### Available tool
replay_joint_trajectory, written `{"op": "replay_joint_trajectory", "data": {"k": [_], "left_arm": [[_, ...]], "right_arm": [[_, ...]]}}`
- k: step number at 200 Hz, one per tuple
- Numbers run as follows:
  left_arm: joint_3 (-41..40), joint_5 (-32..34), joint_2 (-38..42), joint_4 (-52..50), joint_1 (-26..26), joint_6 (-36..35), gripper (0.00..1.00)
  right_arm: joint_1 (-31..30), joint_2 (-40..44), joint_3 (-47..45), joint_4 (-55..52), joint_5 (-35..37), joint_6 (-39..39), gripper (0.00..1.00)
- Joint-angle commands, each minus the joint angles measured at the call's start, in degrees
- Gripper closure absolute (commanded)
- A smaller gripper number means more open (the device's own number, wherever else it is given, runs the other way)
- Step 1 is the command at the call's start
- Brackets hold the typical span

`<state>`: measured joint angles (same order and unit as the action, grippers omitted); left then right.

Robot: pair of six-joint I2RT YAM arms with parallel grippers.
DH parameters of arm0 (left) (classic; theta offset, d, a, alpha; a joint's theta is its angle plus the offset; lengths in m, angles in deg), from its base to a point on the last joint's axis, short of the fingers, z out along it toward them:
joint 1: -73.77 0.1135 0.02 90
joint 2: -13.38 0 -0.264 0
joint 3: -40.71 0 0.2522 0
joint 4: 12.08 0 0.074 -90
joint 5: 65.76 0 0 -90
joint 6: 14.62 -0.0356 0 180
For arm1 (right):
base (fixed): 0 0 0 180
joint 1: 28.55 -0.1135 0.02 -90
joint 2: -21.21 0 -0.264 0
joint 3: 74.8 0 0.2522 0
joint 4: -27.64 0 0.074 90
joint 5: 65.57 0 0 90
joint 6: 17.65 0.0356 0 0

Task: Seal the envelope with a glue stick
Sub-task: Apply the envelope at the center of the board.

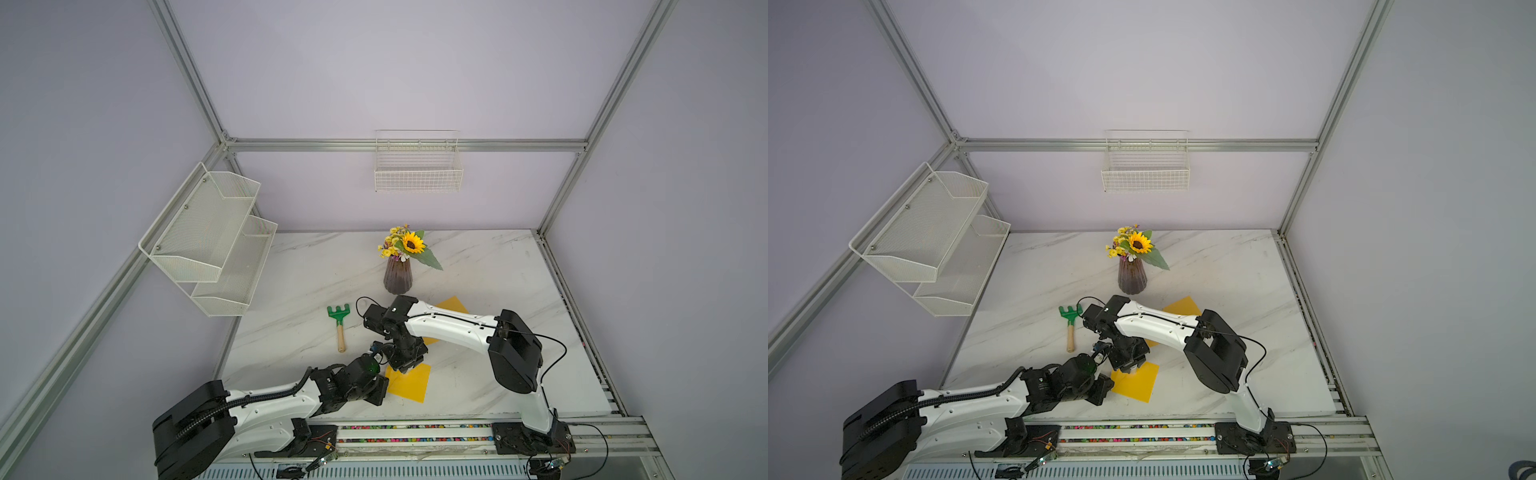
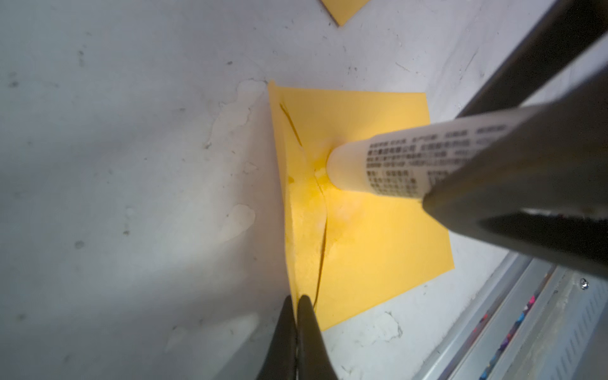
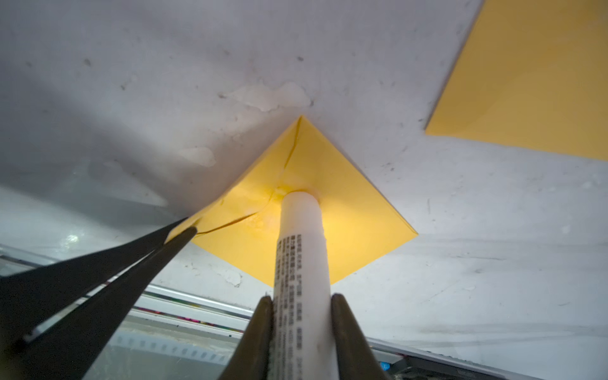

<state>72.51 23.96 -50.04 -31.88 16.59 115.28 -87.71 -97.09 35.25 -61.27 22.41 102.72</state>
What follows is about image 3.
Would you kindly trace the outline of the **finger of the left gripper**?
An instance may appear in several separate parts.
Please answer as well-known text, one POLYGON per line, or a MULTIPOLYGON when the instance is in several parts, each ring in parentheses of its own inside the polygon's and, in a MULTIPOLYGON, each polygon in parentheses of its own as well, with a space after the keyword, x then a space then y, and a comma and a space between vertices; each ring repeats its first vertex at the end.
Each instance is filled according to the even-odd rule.
POLYGON ((3 379, 81 379, 150 282, 196 236, 191 226, 31 332, 1 331, 3 379))
POLYGON ((1 331, 29 333, 157 248, 181 224, 134 241, 1 278, 1 331))

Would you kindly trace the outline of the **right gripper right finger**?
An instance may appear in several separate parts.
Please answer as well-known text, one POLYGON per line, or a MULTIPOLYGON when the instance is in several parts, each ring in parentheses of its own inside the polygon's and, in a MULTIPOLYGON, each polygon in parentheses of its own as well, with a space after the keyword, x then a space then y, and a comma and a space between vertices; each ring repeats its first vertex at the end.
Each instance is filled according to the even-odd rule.
POLYGON ((381 369, 342 294, 331 298, 332 332, 337 345, 337 364, 341 380, 389 379, 381 369))

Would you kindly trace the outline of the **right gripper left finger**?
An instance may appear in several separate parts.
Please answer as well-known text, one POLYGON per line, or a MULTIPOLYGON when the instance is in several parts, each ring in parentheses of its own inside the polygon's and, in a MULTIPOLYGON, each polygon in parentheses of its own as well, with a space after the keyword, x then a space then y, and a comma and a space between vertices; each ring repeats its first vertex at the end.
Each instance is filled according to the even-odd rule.
POLYGON ((272 334, 273 302, 270 296, 264 296, 258 302, 250 323, 219 379, 266 379, 272 334))

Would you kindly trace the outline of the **white glue stick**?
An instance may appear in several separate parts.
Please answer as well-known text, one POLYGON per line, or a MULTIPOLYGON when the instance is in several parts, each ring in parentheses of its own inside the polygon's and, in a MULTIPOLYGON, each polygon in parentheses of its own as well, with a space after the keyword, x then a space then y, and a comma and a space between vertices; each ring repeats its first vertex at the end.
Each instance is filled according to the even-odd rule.
POLYGON ((275 255, 271 379, 337 379, 327 243, 318 201, 289 193, 275 255))

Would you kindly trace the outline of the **yellow envelope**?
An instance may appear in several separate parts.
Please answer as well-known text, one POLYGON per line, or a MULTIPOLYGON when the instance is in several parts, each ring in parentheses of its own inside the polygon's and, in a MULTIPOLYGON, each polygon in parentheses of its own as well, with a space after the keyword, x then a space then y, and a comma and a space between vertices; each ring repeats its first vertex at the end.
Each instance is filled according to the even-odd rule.
POLYGON ((485 2, 426 132, 606 160, 606 2, 485 2))
POLYGON ((203 210, 193 242, 267 285, 291 276, 306 254, 336 283, 416 237, 416 231, 356 167, 300 117, 203 210))

